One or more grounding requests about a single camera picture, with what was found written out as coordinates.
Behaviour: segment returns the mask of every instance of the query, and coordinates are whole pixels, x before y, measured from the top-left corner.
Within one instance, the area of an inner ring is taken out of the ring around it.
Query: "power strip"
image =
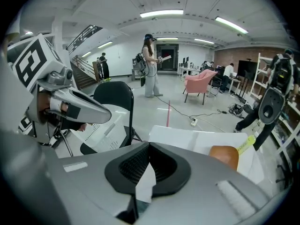
[[[191,122],[191,126],[192,126],[192,127],[196,127],[197,122],[198,122],[198,119],[196,119],[196,118],[194,118],[194,119],[195,119],[195,121],[192,121],[192,122]]]

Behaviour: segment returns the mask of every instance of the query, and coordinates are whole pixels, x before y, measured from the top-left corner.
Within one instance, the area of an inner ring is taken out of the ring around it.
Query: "white shelving unit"
[[[253,96],[255,98],[259,98],[259,95],[257,95],[256,93],[254,93],[254,86],[255,86],[255,84],[258,84],[260,86],[259,93],[261,91],[261,88],[267,88],[267,85],[263,83],[263,78],[265,76],[267,76],[267,71],[266,71],[267,67],[265,67],[264,69],[260,69],[259,68],[259,65],[260,65],[260,63],[262,61],[264,61],[266,64],[270,64],[272,62],[272,58],[265,58],[265,57],[262,57],[260,53],[258,54],[258,62],[257,62],[256,73],[255,73],[255,77],[254,77],[254,82],[252,84],[252,87],[251,87],[251,90],[250,90],[250,93],[249,93],[249,96],[248,96],[248,100],[246,101],[246,104],[251,104],[249,102],[251,96]],[[259,74],[263,74],[264,75],[264,77],[262,77],[262,81],[261,82],[257,81],[257,76]]]
[[[266,71],[267,67],[265,67],[264,69],[260,69],[259,66],[260,66],[261,61],[264,61],[267,65],[269,65],[272,62],[272,58],[265,58],[265,57],[262,57],[260,53],[258,54],[258,62],[257,62],[255,78],[254,78],[254,82],[252,84],[251,90],[248,94],[249,96],[248,96],[248,100],[247,100],[246,104],[252,105],[249,102],[251,100],[250,96],[253,96],[255,98],[259,98],[258,94],[260,93],[261,88],[267,88],[267,85],[263,83],[263,79],[267,75],[267,71]],[[264,75],[261,82],[257,81],[257,76],[259,74]],[[255,84],[258,84],[260,86],[258,94],[254,93]],[[300,116],[300,111],[297,109],[295,103],[292,104],[292,103],[288,102],[288,106],[290,106],[297,113],[297,115]],[[288,139],[286,139],[286,141],[284,141],[284,143],[282,143],[281,138],[279,137],[278,133],[275,130],[272,131],[272,135],[274,136],[275,140],[279,144],[279,149],[277,150],[277,154],[279,155],[281,152],[283,152],[283,154],[285,155],[285,158],[286,158],[286,160],[289,164],[289,167],[292,168],[292,163],[291,163],[291,160],[288,156],[286,148],[293,141],[293,139],[295,139],[297,141],[298,145],[300,144],[300,138],[297,136],[297,134],[300,131],[300,123],[298,123],[298,125],[295,129],[293,129],[282,116],[279,117],[279,120],[289,130],[291,135],[288,137]]]

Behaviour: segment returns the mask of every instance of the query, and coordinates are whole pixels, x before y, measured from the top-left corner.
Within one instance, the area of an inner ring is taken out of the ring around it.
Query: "wooden wall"
[[[283,53],[284,49],[281,48],[272,48],[272,47],[248,47],[248,48],[232,48],[215,51],[214,66],[227,66],[230,63],[234,64],[234,71],[238,72],[239,60],[247,60],[248,58],[252,59],[252,62],[258,61],[258,53],[261,53],[261,56],[267,58],[273,58],[278,53]],[[266,66],[264,62],[260,63],[260,68],[263,69]],[[259,75],[257,78],[258,81],[266,81],[266,78],[263,75]],[[249,81],[246,88],[246,93],[250,91],[252,87],[252,82]],[[262,95],[264,93],[264,88],[260,89],[259,85],[255,85],[254,92],[256,94]]]

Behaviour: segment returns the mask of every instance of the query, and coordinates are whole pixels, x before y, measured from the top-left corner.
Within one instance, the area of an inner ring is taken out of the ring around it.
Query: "doorway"
[[[178,64],[178,44],[157,44],[157,57],[171,56],[170,59],[157,65],[158,70],[177,71]]]

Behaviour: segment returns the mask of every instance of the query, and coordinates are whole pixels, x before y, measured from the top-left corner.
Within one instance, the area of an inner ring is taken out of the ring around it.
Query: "pink armchair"
[[[187,101],[187,97],[189,93],[198,93],[198,96],[200,93],[203,93],[203,102],[202,105],[204,105],[204,98],[205,98],[205,93],[207,90],[207,85],[211,81],[214,75],[216,75],[218,72],[211,71],[209,69],[204,70],[198,75],[195,76],[186,76],[186,79],[184,81],[184,84],[186,88],[184,89],[183,93],[185,90],[187,91],[187,96],[184,102]]]

